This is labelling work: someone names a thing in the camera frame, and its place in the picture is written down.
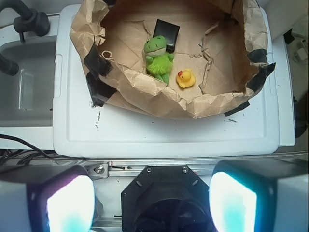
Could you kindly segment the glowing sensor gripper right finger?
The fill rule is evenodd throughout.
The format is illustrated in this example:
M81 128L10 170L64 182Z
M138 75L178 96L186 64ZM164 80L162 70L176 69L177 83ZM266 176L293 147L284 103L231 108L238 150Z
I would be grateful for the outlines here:
M309 163L222 160L213 169L209 203L220 232L307 232Z

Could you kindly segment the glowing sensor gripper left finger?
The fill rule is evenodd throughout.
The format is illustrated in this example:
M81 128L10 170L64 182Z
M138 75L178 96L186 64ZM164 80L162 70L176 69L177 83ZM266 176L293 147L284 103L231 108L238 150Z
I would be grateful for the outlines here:
M80 165L0 168L2 232L88 232L95 188Z

